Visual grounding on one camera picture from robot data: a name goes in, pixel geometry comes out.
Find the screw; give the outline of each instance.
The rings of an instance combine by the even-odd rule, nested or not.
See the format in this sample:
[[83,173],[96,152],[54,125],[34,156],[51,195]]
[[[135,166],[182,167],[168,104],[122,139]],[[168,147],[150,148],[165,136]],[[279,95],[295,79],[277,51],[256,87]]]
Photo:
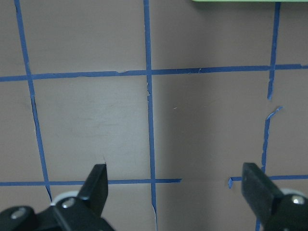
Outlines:
[[303,205],[305,203],[305,199],[299,195],[292,196],[291,200],[293,201],[294,204],[297,204],[297,205]]
[[20,207],[18,210],[12,213],[11,219],[18,219],[22,217],[26,212],[26,209],[24,207]]
[[63,208],[69,208],[75,204],[75,199],[73,197],[69,198],[68,200],[64,201],[62,203]]

